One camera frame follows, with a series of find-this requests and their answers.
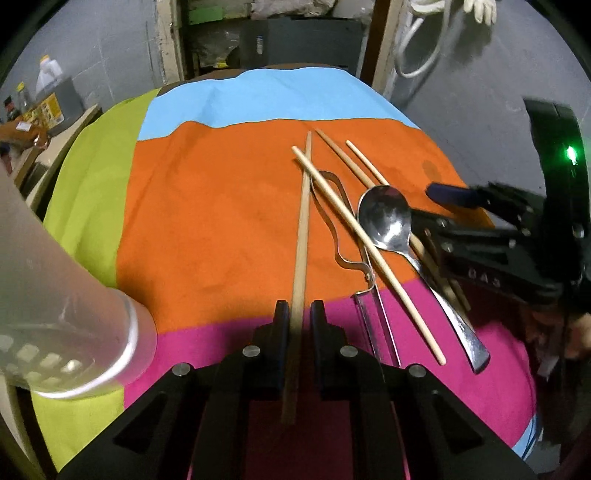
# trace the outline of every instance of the yellow label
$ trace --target yellow label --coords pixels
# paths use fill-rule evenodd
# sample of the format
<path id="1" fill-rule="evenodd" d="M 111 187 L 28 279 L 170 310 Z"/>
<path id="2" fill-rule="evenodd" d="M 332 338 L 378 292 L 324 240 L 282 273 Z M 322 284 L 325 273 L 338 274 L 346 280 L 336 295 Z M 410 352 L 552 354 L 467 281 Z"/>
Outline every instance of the yellow label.
<path id="1" fill-rule="evenodd" d="M 52 93 L 43 100 L 39 104 L 39 108 L 41 108 L 41 114 L 43 115 L 47 129 L 51 130 L 64 121 L 64 115 L 61 112 L 60 104 L 57 101 L 55 93 Z"/>
<path id="2" fill-rule="evenodd" d="M 38 127 L 43 127 L 43 116 L 39 107 L 31 108 L 28 112 L 25 112 L 22 119 Z"/>

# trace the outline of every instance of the spoon bowl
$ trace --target spoon bowl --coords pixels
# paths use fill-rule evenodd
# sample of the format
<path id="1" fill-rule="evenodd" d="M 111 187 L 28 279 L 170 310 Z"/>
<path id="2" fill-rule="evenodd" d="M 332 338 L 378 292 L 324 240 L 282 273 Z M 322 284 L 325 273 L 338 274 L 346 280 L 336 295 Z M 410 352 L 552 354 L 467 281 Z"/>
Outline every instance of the spoon bowl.
<path id="1" fill-rule="evenodd" d="M 406 198 L 397 189 L 378 185 L 367 190 L 359 199 L 358 217 L 376 247 L 409 252 L 411 211 Z"/>

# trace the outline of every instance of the colorful tablecloth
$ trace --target colorful tablecloth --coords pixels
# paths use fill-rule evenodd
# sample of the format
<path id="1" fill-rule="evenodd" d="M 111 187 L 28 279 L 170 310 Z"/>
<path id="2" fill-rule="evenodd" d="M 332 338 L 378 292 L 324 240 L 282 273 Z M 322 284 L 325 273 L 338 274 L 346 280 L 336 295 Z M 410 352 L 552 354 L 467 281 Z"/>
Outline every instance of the colorful tablecloth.
<path id="1" fill-rule="evenodd" d="M 82 132 L 47 211 L 45 226 L 68 253 L 145 304 L 158 328 L 154 362 L 124 390 L 74 401 L 34 397 L 58 468 L 174 364 L 220 361 L 271 320 L 276 300 L 290 299 L 301 187 L 290 147 L 303 149 L 309 130 L 321 128 L 343 146 L 353 141 L 412 207 L 444 212 L 425 187 L 462 185 L 421 130 L 338 69 L 260 69 L 157 93 L 120 103 Z M 318 136 L 313 162 L 336 173 L 356 204 L 363 186 Z M 329 231 L 312 210 L 306 302 L 323 299 L 329 321 L 367 349 L 350 299 L 363 276 L 337 266 Z M 483 212 L 460 220 L 487 222 Z M 347 230 L 339 233 L 344 254 L 358 258 Z M 491 352 L 475 375 L 431 293 L 404 259 L 385 258 L 448 360 L 437 365 L 382 285 L 402 364 L 433 371 L 522 455 L 535 429 L 535 389 L 524 346 L 500 322 L 514 309 L 484 294 L 472 298 L 470 317 Z M 291 429 L 280 429 L 278 403 L 253 406 L 247 478 L 352 477 L 347 405 L 321 403 L 311 380 L 302 385 Z"/>

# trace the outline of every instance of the green light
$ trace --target green light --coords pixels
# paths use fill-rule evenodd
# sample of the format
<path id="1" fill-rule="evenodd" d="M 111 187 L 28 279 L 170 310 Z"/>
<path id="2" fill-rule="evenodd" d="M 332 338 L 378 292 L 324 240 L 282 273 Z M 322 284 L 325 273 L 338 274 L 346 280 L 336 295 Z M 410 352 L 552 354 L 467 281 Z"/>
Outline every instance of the green light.
<path id="1" fill-rule="evenodd" d="M 577 151 L 573 147 L 571 147 L 570 145 L 566 149 L 566 156 L 573 163 L 573 165 L 577 164 Z"/>

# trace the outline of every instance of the frosted plastic cup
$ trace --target frosted plastic cup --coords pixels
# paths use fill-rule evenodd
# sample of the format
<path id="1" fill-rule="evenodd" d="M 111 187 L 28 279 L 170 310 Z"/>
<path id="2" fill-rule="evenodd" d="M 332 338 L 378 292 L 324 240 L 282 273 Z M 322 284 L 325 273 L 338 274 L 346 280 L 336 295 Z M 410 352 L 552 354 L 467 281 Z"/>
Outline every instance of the frosted plastic cup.
<path id="1" fill-rule="evenodd" d="M 74 261 L 0 170 L 0 374 L 49 398 L 135 380 L 156 349 L 150 313 Z"/>

